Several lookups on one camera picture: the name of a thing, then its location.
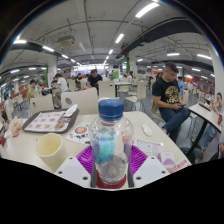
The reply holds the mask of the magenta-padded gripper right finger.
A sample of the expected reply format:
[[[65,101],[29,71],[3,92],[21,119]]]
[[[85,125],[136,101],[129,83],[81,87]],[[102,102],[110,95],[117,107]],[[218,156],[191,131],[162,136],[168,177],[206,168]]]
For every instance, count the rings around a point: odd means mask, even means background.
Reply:
[[[169,172],[156,156],[147,156],[139,148],[132,146],[128,168],[128,185],[130,187],[143,187],[168,174]]]

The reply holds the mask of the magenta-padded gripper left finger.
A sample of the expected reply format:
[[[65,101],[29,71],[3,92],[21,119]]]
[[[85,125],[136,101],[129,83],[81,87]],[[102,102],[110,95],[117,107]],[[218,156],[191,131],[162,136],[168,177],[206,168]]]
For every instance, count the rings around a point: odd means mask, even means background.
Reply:
[[[88,146],[77,156],[67,157],[55,174],[84,188],[95,187],[96,170],[92,148]]]

